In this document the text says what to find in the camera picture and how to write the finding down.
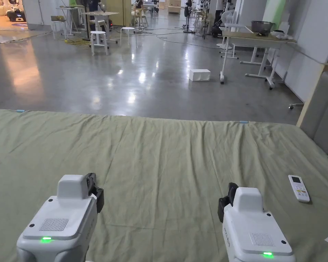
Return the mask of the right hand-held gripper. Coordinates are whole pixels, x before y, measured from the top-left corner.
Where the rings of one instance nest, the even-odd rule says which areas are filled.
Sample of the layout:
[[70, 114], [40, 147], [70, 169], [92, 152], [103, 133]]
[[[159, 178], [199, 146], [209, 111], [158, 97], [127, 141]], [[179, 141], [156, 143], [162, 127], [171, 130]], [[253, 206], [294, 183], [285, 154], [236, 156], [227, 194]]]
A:
[[230, 262], [293, 262], [295, 255], [278, 223], [263, 207], [259, 189], [228, 184], [218, 218]]

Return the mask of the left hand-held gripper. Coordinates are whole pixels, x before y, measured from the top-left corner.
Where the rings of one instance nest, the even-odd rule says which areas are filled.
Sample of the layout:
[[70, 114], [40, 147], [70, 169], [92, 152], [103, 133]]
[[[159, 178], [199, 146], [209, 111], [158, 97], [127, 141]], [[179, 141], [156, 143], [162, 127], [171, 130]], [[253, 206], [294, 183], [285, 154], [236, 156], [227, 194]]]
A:
[[21, 262], [85, 262], [104, 190], [96, 174], [64, 175], [18, 238]]

